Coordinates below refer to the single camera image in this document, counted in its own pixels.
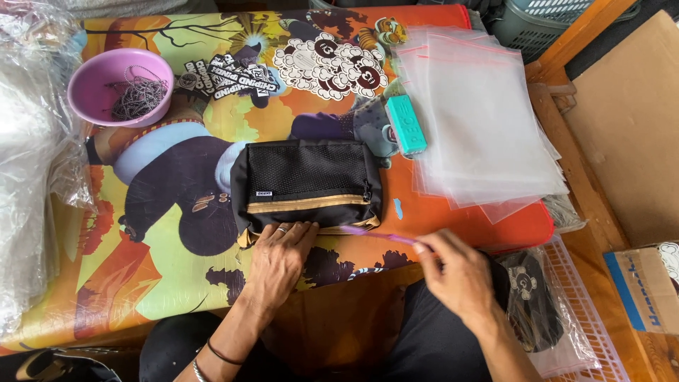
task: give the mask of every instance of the black pants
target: black pants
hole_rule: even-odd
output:
[[[506,310],[507,272],[495,261],[491,261],[491,271],[496,298]],[[139,380],[172,382],[220,322],[219,317],[209,312],[178,315],[158,322],[141,351]],[[283,361],[257,341],[236,381],[269,380],[307,381],[295,376]],[[490,382],[491,378],[474,334],[429,292],[424,280],[420,280],[405,291],[401,333],[373,380]]]

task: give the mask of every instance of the table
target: table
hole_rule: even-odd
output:
[[[185,63],[230,52],[243,62],[266,65],[276,77],[276,48],[324,31],[381,52],[384,73],[393,81],[385,41],[405,39],[407,26],[423,24],[470,27],[459,5],[108,18],[84,22],[88,45],[83,57],[144,48],[161,54],[180,80]],[[93,129],[88,154],[100,214],[55,203],[60,274],[43,300],[24,314],[20,329],[5,338],[0,354],[231,305],[247,279],[251,249],[235,244],[228,193],[214,185],[215,160],[210,158],[247,141],[288,139],[291,133],[304,138],[319,129],[321,134],[346,133],[347,116],[382,115],[379,94],[389,87],[377,89],[373,99],[349,94],[339,101],[285,85],[268,97],[241,90],[218,100],[195,90],[176,89],[170,111],[155,126]],[[450,227],[488,251],[530,247],[551,237],[552,221],[542,203],[491,225],[478,207],[451,211],[445,199],[414,192],[411,161],[397,154],[388,127],[382,132],[369,142],[380,159],[385,188],[378,232],[412,237]],[[187,198],[189,191],[193,198]],[[197,198],[201,192],[209,200]],[[323,236],[297,290],[416,261],[406,245]]]

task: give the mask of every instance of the hand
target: hand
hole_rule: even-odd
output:
[[[420,256],[427,288],[475,334],[499,309],[485,256],[448,229],[418,237],[413,248]],[[444,264],[441,270],[428,244]]]
[[[318,223],[310,222],[269,224],[255,243],[250,275],[238,301],[266,324],[297,284],[318,229]]]

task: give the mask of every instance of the bracelet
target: bracelet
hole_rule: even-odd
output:
[[[199,382],[208,382],[205,377],[203,377],[203,374],[198,370],[198,363],[196,362],[196,359],[194,358],[194,373],[196,374],[196,378],[198,378]]]
[[[232,365],[234,365],[234,366],[241,366],[241,365],[244,364],[244,361],[243,361],[243,362],[232,361],[232,360],[230,360],[230,359],[228,359],[228,358],[224,358],[222,355],[220,355],[219,353],[217,353],[217,352],[213,349],[212,345],[210,344],[210,338],[212,338],[212,337],[209,337],[209,338],[208,338],[208,342],[207,342],[208,349],[210,349],[210,351],[211,351],[213,354],[215,354],[220,360],[222,360],[222,361],[224,361],[224,362],[226,362],[226,363],[228,363],[228,364],[232,364]]]

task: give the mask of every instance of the purple toothbrush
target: purple toothbrush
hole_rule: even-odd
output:
[[[409,239],[407,237],[402,237],[401,235],[396,235],[394,233],[390,233],[388,235],[385,235],[385,234],[382,234],[382,233],[372,233],[370,231],[364,230],[363,228],[354,227],[354,226],[340,226],[340,229],[343,230],[344,232],[350,233],[352,235],[379,237],[381,239],[397,241],[399,243],[404,243],[404,244],[408,244],[408,245],[413,245],[415,243],[419,243],[415,239]]]

